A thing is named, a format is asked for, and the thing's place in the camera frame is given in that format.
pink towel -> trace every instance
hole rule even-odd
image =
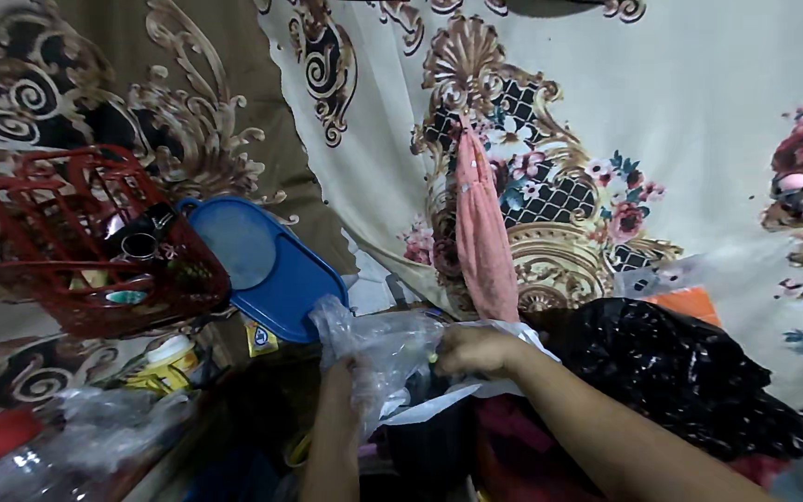
[[[519,322],[519,294],[494,175],[466,116],[458,147],[457,245],[463,278],[482,319]]]

yellow container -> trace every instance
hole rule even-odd
[[[187,375],[200,364],[194,353],[194,342],[184,335],[166,340],[162,346],[145,354],[148,360],[144,370],[130,377],[127,387],[149,389],[169,394],[179,389],[190,389]]]

floral printed cloth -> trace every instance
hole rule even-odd
[[[520,313],[713,257],[724,329],[803,406],[803,4],[255,1],[324,198],[413,290],[476,315],[457,246],[468,110]]]

hand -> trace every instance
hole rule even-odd
[[[315,428],[331,436],[357,439],[362,414],[359,406],[351,402],[351,371],[355,364],[351,357],[344,357],[331,366],[321,379]]]
[[[482,371],[507,378],[531,349],[521,339],[495,328],[455,325],[442,336],[435,370],[440,374]]]

ornate patterned curtain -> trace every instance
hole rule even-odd
[[[255,8],[181,4],[0,0],[0,173],[27,150],[124,145],[170,198],[250,198],[353,273]],[[73,340],[0,288],[0,410],[113,373],[151,340]]]
[[[803,5],[256,6],[325,199],[416,291],[471,313],[453,187],[468,112],[521,311],[577,307],[609,296],[617,271],[708,254],[724,327],[774,371],[772,394],[803,405],[803,192],[776,191],[803,173],[803,149],[781,146],[799,166],[771,169],[790,130],[803,141]]]

